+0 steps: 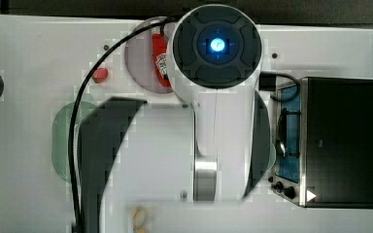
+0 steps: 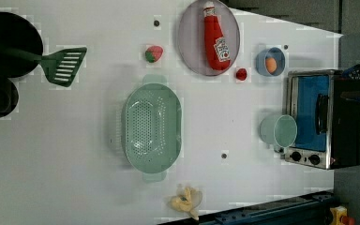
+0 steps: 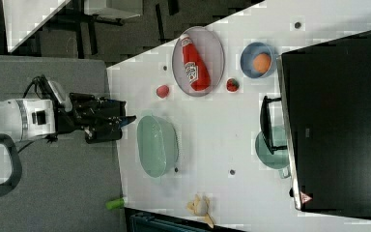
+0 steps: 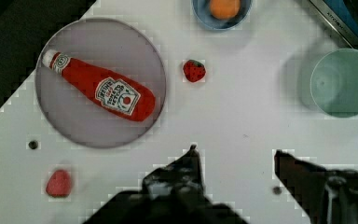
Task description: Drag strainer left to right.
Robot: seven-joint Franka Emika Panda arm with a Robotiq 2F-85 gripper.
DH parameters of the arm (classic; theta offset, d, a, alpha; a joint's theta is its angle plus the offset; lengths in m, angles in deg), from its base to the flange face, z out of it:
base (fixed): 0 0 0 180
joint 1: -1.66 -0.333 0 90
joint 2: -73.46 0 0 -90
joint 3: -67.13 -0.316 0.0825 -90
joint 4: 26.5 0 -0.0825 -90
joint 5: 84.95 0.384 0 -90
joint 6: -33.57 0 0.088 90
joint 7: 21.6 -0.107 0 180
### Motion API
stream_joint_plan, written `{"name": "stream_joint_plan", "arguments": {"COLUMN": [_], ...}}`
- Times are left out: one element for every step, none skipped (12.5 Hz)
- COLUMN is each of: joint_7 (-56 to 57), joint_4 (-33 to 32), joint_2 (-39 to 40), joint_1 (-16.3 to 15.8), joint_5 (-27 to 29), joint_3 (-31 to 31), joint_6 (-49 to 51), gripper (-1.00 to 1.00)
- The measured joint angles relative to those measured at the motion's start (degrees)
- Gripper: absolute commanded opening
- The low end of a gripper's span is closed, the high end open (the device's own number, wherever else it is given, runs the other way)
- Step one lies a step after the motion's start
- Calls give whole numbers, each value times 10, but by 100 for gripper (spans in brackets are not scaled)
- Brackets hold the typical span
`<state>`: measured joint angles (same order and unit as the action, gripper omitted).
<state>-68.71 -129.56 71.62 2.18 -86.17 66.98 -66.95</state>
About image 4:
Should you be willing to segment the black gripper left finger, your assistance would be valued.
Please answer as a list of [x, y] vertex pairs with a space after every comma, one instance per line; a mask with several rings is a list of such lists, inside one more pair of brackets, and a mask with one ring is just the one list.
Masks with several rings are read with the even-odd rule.
[[193, 212], [206, 206], [200, 154], [195, 144], [179, 159], [160, 167], [142, 181], [142, 194], [151, 209]]

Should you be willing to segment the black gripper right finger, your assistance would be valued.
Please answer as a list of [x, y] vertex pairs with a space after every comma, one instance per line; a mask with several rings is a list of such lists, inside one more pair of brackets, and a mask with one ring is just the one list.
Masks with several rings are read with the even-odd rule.
[[279, 150], [274, 172], [311, 224], [358, 224], [358, 171], [326, 169]]

